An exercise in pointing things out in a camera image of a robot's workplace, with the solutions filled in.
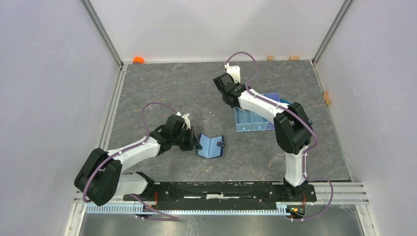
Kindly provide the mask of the blue purple three-bin tray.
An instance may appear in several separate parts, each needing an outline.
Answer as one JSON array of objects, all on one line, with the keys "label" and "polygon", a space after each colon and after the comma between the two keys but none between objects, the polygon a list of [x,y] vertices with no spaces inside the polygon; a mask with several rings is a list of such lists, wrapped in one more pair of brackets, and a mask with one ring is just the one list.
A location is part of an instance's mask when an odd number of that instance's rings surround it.
[{"label": "blue purple three-bin tray", "polygon": [[241,93],[238,106],[235,107],[237,132],[273,130],[273,119],[278,113],[284,112],[289,103],[282,103],[255,92]]}]

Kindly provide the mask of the blue card holder wallet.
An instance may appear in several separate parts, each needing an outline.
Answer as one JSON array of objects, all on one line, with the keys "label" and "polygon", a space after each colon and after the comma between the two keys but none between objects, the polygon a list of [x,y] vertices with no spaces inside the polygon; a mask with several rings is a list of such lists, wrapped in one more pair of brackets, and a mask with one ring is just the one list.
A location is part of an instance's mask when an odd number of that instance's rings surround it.
[{"label": "blue card holder wallet", "polygon": [[200,133],[198,142],[202,146],[202,149],[196,151],[198,156],[206,159],[223,156],[224,148],[226,146],[224,135],[210,138],[203,133]]}]

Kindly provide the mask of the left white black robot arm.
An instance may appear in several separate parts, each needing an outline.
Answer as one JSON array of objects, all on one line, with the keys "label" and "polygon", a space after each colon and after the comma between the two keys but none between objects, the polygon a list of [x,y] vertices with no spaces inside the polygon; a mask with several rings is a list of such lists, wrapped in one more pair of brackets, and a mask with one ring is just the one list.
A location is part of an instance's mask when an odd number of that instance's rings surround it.
[{"label": "left white black robot arm", "polygon": [[182,151],[202,149],[189,116],[189,113],[183,115],[180,112],[170,115],[165,124],[127,146],[113,150],[94,149],[74,180],[75,187],[83,194],[83,201],[102,206],[115,195],[127,195],[131,190],[136,190],[135,193],[142,200],[151,199],[154,186],[149,184],[144,175],[123,177],[122,173],[172,147],[179,147]]}]

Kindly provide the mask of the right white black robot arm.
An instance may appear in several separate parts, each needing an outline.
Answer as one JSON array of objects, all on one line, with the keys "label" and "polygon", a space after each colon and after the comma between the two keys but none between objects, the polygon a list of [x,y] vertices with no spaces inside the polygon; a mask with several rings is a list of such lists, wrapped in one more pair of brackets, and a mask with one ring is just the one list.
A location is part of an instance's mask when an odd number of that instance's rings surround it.
[{"label": "right white black robot arm", "polygon": [[286,158],[284,195],[291,201],[298,200],[308,185],[306,157],[311,138],[317,137],[304,108],[297,102],[285,104],[267,98],[245,84],[236,83],[228,73],[213,82],[225,104],[256,113],[274,124],[277,144]]}]

